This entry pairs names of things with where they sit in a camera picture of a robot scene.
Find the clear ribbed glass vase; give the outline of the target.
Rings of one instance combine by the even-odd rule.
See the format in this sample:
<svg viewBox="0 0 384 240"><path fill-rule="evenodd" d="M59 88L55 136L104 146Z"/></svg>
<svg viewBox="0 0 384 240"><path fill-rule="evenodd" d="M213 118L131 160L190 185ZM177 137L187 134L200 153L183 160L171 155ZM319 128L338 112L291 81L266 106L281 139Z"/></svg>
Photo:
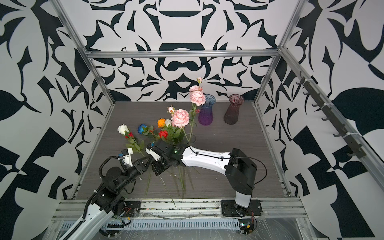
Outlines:
<svg viewBox="0 0 384 240"><path fill-rule="evenodd" d="M194 134L188 133L188 134L184 135L182 143L184 145L189 145L192 147L194 145L194 143L196 142L196 139L197 138Z"/></svg>

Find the white artificial rose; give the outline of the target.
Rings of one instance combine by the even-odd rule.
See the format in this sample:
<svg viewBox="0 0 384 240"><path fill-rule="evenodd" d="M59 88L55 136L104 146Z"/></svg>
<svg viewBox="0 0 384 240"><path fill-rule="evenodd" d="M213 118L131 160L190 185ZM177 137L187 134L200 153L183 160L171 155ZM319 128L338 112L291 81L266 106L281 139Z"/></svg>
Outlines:
<svg viewBox="0 0 384 240"><path fill-rule="evenodd" d="M129 133L131 131L129 130L127 125L120 125L118 127L118 132L125 138L125 133ZM139 140L136 137L134 139L126 139L126 140L128 141L126 144L127 149L132 148L133 153L140 153L143 157L146 155L144 140Z"/></svg>

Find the pink carnation stem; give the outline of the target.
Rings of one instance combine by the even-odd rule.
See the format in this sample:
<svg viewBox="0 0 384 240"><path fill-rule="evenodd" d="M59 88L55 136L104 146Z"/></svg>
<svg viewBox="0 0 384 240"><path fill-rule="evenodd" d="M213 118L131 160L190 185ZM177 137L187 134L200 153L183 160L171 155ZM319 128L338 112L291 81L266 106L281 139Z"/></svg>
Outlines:
<svg viewBox="0 0 384 240"><path fill-rule="evenodd" d="M204 94L204 90L202 87L203 78L198 77L197 83L198 83L197 85L194 85L189 89L190 102L192 103L192 109L189 111L190 125L191 125L191 131L188 137L189 141L192 138L192 131L193 131L193 126L195 124L195 117L196 117L196 114L198 113L198 107L206 103L206 96Z"/></svg>
<svg viewBox="0 0 384 240"><path fill-rule="evenodd" d="M174 143L181 143L185 135L185 127L190 122L189 112L183 109L176 110L173 106L167 108L171 115L172 125L167 127L169 136Z"/></svg>

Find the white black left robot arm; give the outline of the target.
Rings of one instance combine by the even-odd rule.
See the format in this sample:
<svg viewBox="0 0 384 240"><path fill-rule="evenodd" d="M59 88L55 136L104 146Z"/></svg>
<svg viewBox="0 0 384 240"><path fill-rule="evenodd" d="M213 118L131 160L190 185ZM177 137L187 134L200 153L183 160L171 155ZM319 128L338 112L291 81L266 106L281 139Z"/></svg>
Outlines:
<svg viewBox="0 0 384 240"><path fill-rule="evenodd" d="M62 240L91 240L97 233L111 239L120 233L118 228L130 225L130 220L122 221L119 226L107 224L107 221L113 216L119 219L123 215L125 198L121 192L148 170L152 157L140 158L129 168L110 168L104 175L103 167L112 159L122 161L120 157L110 156L101 164L99 175L102 183L88 199L83 215L61 236ZM111 231L103 229L105 224L113 229Z"/></svg>

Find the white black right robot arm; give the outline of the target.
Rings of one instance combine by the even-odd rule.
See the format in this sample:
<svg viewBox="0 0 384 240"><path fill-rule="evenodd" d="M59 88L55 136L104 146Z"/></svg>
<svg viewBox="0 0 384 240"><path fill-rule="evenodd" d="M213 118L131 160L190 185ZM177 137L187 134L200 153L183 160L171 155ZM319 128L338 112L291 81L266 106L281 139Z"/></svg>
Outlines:
<svg viewBox="0 0 384 240"><path fill-rule="evenodd" d="M225 217L245 217L252 213L252 194L257 184L255 158L248 157L239 149L231 152L210 152L196 149L190 144L171 145L162 140L148 144L147 154L151 155L153 172L158 176L171 166L199 167L226 176L236 191L232 206L222 206Z"/></svg>

